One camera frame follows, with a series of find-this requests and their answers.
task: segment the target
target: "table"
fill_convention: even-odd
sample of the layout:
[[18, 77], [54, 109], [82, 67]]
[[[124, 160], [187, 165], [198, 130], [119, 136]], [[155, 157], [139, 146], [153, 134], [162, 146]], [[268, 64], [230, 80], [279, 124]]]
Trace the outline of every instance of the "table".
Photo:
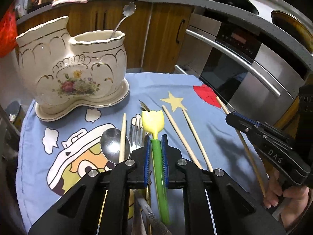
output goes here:
[[[100, 136], [106, 128], [121, 128], [123, 113], [127, 114], [129, 125], [131, 117], [142, 111], [138, 100], [151, 110], [162, 110], [162, 105], [165, 105], [200, 164], [206, 168], [184, 118], [182, 108], [186, 108], [213, 169], [225, 170], [258, 202], [262, 202], [256, 176], [235, 130], [226, 124], [223, 110], [206, 103], [194, 91], [194, 86], [202, 85], [199, 79], [192, 75], [161, 73], [129, 73], [125, 78], [129, 82], [130, 93], [112, 107], [78, 107], [57, 121], [43, 122], [35, 114], [35, 102], [30, 105], [22, 125], [16, 175], [18, 203], [27, 231], [90, 168], [104, 171], [114, 167], [101, 153]], [[159, 135], [166, 133], [169, 145], [180, 149], [183, 158], [190, 160], [164, 116], [165, 128]], [[267, 175], [262, 161], [245, 139], [266, 184]], [[172, 222], [169, 230], [173, 234], [184, 234], [182, 190], [168, 190], [167, 195]], [[151, 198], [152, 209], [158, 215], [153, 183]]]

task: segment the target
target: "oven door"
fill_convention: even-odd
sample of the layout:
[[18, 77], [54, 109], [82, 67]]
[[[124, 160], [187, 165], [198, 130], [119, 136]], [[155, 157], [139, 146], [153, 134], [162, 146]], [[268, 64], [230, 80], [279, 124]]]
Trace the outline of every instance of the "oven door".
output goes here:
[[230, 111], [274, 124], [290, 107], [293, 97], [260, 64], [248, 62], [195, 27], [189, 26], [186, 34], [190, 40], [183, 47], [189, 51], [182, 50], [178, 65], [210, 86]]

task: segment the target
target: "flower-shaped spoon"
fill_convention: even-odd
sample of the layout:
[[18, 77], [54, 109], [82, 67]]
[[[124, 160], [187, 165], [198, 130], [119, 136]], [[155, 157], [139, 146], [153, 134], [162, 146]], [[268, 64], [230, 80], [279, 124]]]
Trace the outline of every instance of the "flower-shaped spoon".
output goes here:
[[136, 10], [136, 5], [133, 2], [129, 2], [128, 5], [125, 5], [123, 8], [123, 15], [124, 18], [117, 24], [116, 28], [114, 29], [113, 33], [111, 34], [110, 38], [113, 38], [115, 36], [115, 32], [118, 29], [118, 27], [120, 26], [120, 24], [129, 16], [133, 15], [134, 12]]

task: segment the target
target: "green handle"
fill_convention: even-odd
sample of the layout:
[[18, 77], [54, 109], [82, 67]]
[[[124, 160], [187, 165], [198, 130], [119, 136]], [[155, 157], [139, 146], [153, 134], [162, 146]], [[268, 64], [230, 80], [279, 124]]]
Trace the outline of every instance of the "green handle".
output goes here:
[[170, 217], [168, 213], [166, 187], [163, 173], [161, 141], [152, 139], [151, 144], [152, 144], [152, 162], [154, 169], [154, 180], [156, 183], [156, 195], [159, 206], [159, 213], [162, 222], [165, 225], [168, 225]]

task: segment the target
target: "cartoon eye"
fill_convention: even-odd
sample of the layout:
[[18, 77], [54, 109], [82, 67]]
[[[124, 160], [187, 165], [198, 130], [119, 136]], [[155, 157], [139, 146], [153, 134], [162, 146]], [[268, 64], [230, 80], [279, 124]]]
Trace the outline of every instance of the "cartoon eye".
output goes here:
[[82, 178], [92, 169], [97, 169], [97, 167], [88, 160], [83, 160], [78, 165], [78, 175]]

